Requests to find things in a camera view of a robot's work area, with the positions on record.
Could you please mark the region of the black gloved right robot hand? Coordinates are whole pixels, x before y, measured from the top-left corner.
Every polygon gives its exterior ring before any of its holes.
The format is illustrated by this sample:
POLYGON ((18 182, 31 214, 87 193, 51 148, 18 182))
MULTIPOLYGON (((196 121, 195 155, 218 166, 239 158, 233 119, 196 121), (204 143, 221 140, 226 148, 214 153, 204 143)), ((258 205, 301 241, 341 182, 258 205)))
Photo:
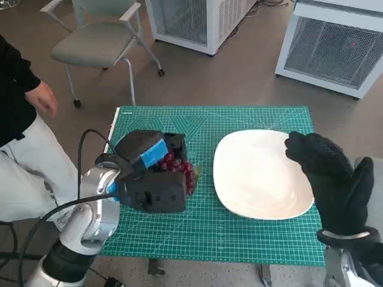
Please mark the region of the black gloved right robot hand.
POLYGON ((286 156, 300 164, 314 195, 322 228, 339 236, 367 230, 367 204, 374 185, 373 160, 352 167, 342 148, 317 134, 289 133, 286 156))

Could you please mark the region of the black left robot hand, blue tape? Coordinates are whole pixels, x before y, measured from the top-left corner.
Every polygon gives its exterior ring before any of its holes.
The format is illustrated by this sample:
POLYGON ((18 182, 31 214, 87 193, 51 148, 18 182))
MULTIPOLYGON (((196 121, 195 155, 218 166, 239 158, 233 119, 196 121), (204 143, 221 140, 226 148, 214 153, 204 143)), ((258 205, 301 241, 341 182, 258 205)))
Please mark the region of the black left robot hand, blue tape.
POLYGON ((134 130, 115 146, 121 158, 133 167, 129 180, 136 182, 186 183, 183 164, 187 161, 185 135, 158 130, 134 130))

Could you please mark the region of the person's hand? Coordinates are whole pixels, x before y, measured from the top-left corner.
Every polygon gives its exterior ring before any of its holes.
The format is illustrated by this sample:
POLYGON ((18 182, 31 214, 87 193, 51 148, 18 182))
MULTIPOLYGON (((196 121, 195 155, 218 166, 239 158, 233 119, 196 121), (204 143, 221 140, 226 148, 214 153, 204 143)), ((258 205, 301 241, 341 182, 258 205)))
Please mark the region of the person's hand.
POLYGON ((53 90, 45 82, 41 81, 36 88, 27 91, 25 97, 31 105, 50 117, 54 118, 57 115, 59 103, 53 90))

